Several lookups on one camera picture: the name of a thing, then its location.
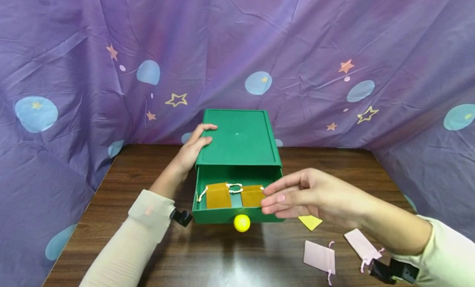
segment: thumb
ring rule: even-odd
[[[290,207],[311,205],[315,196],[310,189],[290,191],[277,196],[277,202]]]

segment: box lid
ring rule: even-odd
[[[196,165],[282,166],[265,110],[205,110],[203,123],[218,126],[203,136],[213,142],[198,155]]]

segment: black wrist strap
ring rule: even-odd
[[[404,263],[391,258],[390,264],[373,259],[369,265],[369,275],[377,278],[385,284],[394,285],[397,280],[404,280],[407,283],[416,282],[419,269],[409,263]]]
[[[170,214],[170,219],[177,221],[183,227],[187,227],[193,216],[187,211],[179,212],[177,209],[174,209]]]

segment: yellow star outline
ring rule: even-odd
[[[179,105],[179,104],[184,104],[184,105],[187,105],[187,101],[185,99],[185,97],[187,96],[188,93],[185,93],[185,94],[182,94],[182,95],[177,95],[177,94],[174,94],[172,93],[172,99],[168,100],[165,102],[166,105],[172,105],[173,108],[175,108],[175,106]],[[181,99],[179,102],[174,102],[175,99]]]
[[[34,103],[31,103],[31,107],[33,109],[40,109],[43,105],[35,101]]]
[[[370,112],[371,114],[368,116],[368,118],[363,118],[364,115],[368,114],[368,112]],[[363,114],[359,114],[357,115],[357,117],[360,119],[357,124],[360,124],[361,122],[363,121],[370,121],[372,116],[374,114],[376,114],[377,112],[379,112],[379,110],[373,110],[373,107],[372,106],[369,106],[369,108],[366,110],[366,112],[364,112]]]

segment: finger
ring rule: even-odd
[[[290,206],[281,205],[280,203],[274,203],[273,205],[270,205],[268,207],[262,207],[262,213],[264,215],[270,215],[278,211],[284,211],[286,209],[290,209]]]
[[[262,207],[268,207],[268,206],[274,205],[275,203],[277,203],[277,198],[280,195],[291,192],[291,191],[297,191],[297,190],[300,190],[299,186],[292,186],[292,187],[285,188],[284,190],[281,190],[281,191],[279,191],[275,194],[272,194],[272,195],[266,197],[265,199],[263,199],[261,201],[261,206]]]
[[[196,141],[200,138],[200,136],[203,134],[203,131],[205,130],[216,130],[218,127],[214,124],[199,124],[193,133],[191,134],[190,138],[186,142],[187,144],[194,144]]]
[[[304,189],[276,194],[277,203],[290,207],[315,205],[315,193],[313,190]]]
[[[197,152],[199,152],[204,146],[210,144],[212,140],[213,138],[210,136],[203,136],[200,137],[192,146]]]
[[[308,216],[308,215],[310,215],[310,212],[305,206],[297,206],[290,209],[285,209],[283,211],[275,212],[275,217],[280,218],[280,219],[296,218],[296,217]]]
[[[269,196],[287,187],[296,186],[300,184],[300,181],[302,181],[302,178],[306,179],[306,173],[307,173],[307,169],[303,169],[301,171],[294,172],[293,174],[288,174],[280,178],[279,180],[275,181],[274,183],[270,184],[269,186],[267,186],[263,190],[263,193],[264,195]]]

